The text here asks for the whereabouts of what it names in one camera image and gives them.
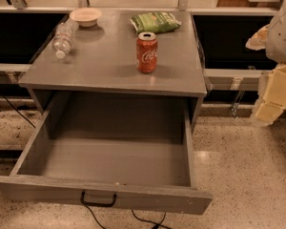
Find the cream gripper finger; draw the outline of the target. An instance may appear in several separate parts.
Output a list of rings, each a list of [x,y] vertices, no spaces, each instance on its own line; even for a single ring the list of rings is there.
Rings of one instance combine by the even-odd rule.
[[[286,109],[286,64],[277,64],[258,82],[258,100],[250,119],[255,125],[271,125]]]
[[[266,25],[259,29],[245,44],[245,47],[250,50],[259,51],[266,48],[266,41],[269,26]]]

